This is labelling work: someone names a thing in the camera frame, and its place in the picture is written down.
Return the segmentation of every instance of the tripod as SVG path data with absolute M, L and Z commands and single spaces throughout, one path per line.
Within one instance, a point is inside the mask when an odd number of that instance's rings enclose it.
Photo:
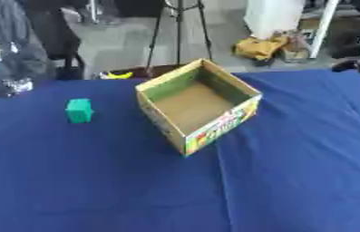
M 198 2 L 190 7 L 184 7 L 184 0 L 178 0 L 178 6 L 174 7 L 170 4 L 168 4 L 167 2 L 164 2 L 163 7 L 159 13 L 159 16 L 157 18 L 157 23 L 156 23 L 156 27 L 154 29 L 154 33 L 153 33 L 153 37 L 152 37 L 152 41 L 151 41 L 151 45 L 150 45 L 150 53 L 149 53 L 149 59 L 147 61 L 147 68 L 146 70 L 148 71 L 150 69 L 151 66 L 151 59 L 154 53 L 154 48 L 156 45 L 156 41 L 157 41 L 157 36 L 159 35 L 159 30 L 160 30 L 160 24 L 161 24 L 161 18 L 162 18 L 162 13 L 164 11 L 165 8 L 169 8 L 170 10 L 173 10 L 177 13 L 177 66 L 180 66 L 180 62 L 181 62 L 181 44 L 182 44 L 182 23 L 183 23 L 183 16 L 184 13 L 190 9 L 194 9 L 194 8 L 198 8 L 199 9 L 199 14 L 200 14 L 200 20 L 202 22 L 202 27 L 203 27 L 203 33 L 205 36 L 205 44 L 207 46 L 208 49 L 208 54 L 209 54 L 209 58 L 210 60 L 212 60 L 212 51 L 211 51 L 211 42 L 208 36 L 208 29 L 207 29 L 207 24 L 206 24 L 206 20 L 205 20 L 205 13 L 204 13 L 204 9 L 205 9 L 205 5 L 202 3 L 202 0 L 198 0 Z

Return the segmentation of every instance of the black jacket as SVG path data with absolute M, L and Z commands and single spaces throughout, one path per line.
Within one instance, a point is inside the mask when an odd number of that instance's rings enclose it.
M 13 0 L 0 0 L 0 96 L 8 91 L 4 79 L 31 78 L 38 85 L 53 77 L 54 68 L 24 12 Z

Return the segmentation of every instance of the printed label on box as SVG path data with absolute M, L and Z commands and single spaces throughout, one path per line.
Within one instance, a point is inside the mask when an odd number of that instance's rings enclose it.
M 226 112 L 223 116 L 210 123 L 208 127 L 204 127 L 192 133 L 187 137 L 185 147 L 186 153 L 191 154 L 196 150 L 201 149 L 255 115 L 258 108 L 258 102 L 259 99 L 251 100 L 251 102 L 243 109 Z

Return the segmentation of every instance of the yellow object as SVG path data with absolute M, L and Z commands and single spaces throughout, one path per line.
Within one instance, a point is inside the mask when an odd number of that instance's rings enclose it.
M 116 79 L 129 79 L 133 76 L 133 72 L 127 72 L 122 75 L 116 75 L 111 72 L 108 72 L 107 75 L 104 75 L 102 78 L 106 80 L 116 80 Z
M 239 41 L 235 46 L 235 54 L 253 58 L 259 61 L 265 61 L 273 57 L 274 53 L 281 47 L 288 44 L 288 35 L 274 34 L 267 40 L 259 40 L 250 36 Z

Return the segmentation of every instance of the cardboard box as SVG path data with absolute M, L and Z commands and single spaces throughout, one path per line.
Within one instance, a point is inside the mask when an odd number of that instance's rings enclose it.
M 136 86 L 142 110 L 184 156 L 256 114 L 262 94 L 207 60 Z

